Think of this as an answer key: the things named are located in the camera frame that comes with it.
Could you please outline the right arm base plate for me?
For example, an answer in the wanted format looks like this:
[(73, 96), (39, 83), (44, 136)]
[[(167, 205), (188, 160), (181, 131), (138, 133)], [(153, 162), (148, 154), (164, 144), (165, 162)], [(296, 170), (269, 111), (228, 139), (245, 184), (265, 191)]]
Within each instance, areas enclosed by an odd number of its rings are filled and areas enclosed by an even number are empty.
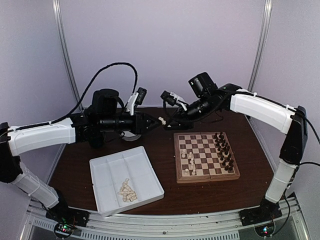
[(269, 222), (281, 217), (282, 215), (282, 211), (279, 207), (271, 210), (266, 207), (258, 206), (254, 208), (246, 208), (239, 212), (240, 221), (243, 227)]

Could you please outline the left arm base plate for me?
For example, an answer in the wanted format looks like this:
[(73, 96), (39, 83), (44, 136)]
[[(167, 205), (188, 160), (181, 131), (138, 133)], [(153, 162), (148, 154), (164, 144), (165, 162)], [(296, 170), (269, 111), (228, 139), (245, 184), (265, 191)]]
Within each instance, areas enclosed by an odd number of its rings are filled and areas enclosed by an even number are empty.
[(63, 212), (55, 212), (52, 209), (47, 209), (45, 214), (46, 218), (71, 227), (86, 227), (89, 216), (90, 213), (88, 211), (74, 208), (69, 208)]

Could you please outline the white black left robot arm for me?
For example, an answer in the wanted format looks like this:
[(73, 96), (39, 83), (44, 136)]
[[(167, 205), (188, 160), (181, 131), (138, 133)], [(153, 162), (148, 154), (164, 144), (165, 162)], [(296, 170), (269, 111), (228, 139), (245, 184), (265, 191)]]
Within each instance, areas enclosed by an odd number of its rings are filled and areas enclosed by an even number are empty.
[(139, 88), (127, 105), (114, 89), (93, 93), (91, 105), (82, 113), (69, 113), (61, 120), (27, 126), (0, 125), (0, 181), (18, 186), (38, 199), (61, 222), (72, 218), (72, 211), (60, 192), (39, 180), (23, 168), (20, 154), (60, 144), (88, 142), (98, 149), (105, 142), (107, 132), (143, 135), (158, 127), (155, 117), (136, 110), (147, 91)]

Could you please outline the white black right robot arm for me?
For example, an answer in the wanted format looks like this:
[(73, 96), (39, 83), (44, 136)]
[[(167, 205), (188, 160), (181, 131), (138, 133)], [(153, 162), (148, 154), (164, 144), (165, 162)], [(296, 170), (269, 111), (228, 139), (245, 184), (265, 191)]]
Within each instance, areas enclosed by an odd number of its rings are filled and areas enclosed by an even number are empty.
[(226, 110), (257, 119), (285, 134), (278, 167), (256, 210), (259, 220), (268, 220), (276, 212), (276, 205), (303, 158), (308, 140), (306, 109), (277, 103), (232, 83), (218, 87), (207, 72), (196, 75), (188, 83), (198, 97), (191, 104), (173, 92), (164, 91), (160, 96), (164, 105), (178, 106), (175, 113), (168, 115), (169, 124), (176, 122), (188, 128), (213, 112)]

